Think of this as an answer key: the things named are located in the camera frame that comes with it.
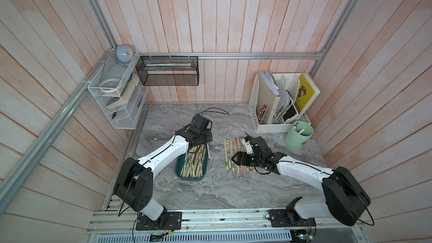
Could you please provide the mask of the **red printed chopsticks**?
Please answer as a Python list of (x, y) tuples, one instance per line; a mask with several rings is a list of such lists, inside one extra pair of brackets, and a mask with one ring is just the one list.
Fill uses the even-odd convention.
[(246, 148), (246, 155), (247, 155), (247, 163), (249, 166), (249, 169), (251, 169), (252, 164), (253, 164), (253, 148), (250, 144), (251, 139), (250, 138), (246, 138), (245, 139), (245, 148)]

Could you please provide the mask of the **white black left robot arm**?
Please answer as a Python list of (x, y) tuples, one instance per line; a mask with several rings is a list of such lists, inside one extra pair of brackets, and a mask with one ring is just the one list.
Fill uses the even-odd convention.
[(211, 120), (195, 114), (190, 124), (177, 130), (164, 145), (144, 157), (129, 157), (123, 162), (113, 192), (137, 213), (137, 226), (162, 230), (176, 229), (181, 225), (180, 212), (169, 213), (165, 206), (153, 198), (153, 181), (159, 172), (179, 156), (212, 142), (211, 128)]

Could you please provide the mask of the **chopsticks pair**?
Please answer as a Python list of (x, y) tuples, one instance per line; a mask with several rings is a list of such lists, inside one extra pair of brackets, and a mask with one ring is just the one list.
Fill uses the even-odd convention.
[[(234, 137), (233, 140), (232, 140), (232, 156), (234, 156), (236, 154), (236, 149), (237, 149), (236, 142), (237, 142), (236, 137)], [(233, 170), (236, 173), (238, 172), (237, 165), (234, 162), (233, 162)]]
[(245, 172), (244, 172), (244, 167), (243, 167), (243, 165), (242, 165), (242, 164), (240, 165), (240, 169), (241, 169), (241, 174), (242, 174), (242, 175), (245, 175)]
[[(235, 153), (237, 153), (239, 151), (239, 139), (238, 138), (235, 138), (235, 148), (236, 148)], [(237, 169), (237, 174), (240, 175), (240, 168), (238, 165), (236, 166), (236, 169)]]
[(229, 149), (229, 147), (227, 146), (227, 139), (224, 139), (224, 147), (225, 147), (226, 169), (229, 171), (229, 169), (230, 169), (229, 160), (228, 160), (228, 149)]
[[(227, 139), (227, 146), (229, 147), (229, 139)], [(229, 159), (229, 153), (230, 153), (230, 150), (228, 149), (228, 160), (230, 160)], [(231, 171), (230, 162), (229, 162), (229, 171)]]
[(242, 151), (243, 150), (243, 144), (242, 144), (241, 138), (237, 139), (237, 147), (238, 147), (238, 151)]
[(231, 170), (233, 171), (233, 172), (235, 172), (236, 171), (236, 168), (235, 168), (235, 164), (234, 164), (234, 162), (232, 161), (232, 157), (233, 157), (233, 144), (232, 144), (232, 140), (230, 139), (229, 140), (229, 162), (230, 162), (230, 166), (231, 166)]

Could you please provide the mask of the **teal plastic storage tray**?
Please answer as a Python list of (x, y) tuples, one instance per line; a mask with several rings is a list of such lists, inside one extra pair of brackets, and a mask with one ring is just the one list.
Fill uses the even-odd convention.
[(177, 158), (175, 174), (183, 180), (201, 181), (207, 173), (208, 161), (208, 144), (193, 147)]

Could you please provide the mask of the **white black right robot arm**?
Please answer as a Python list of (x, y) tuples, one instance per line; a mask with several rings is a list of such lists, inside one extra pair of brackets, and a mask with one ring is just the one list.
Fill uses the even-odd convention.
[(262, 137), (246, 136), (243, 145), (245, 151), (231, 157), (236, 165), (260, 168), (264, 175), (291, 177), (322, 192), (318, 198), (299, 196), (291, 201), (285, 211), (287, 223), (298, 226), (314, 218), (332, 217), (343, 225), (354, 226), (369, 211), (371, 199), (348, 169), (323, 168), (274, 153)]

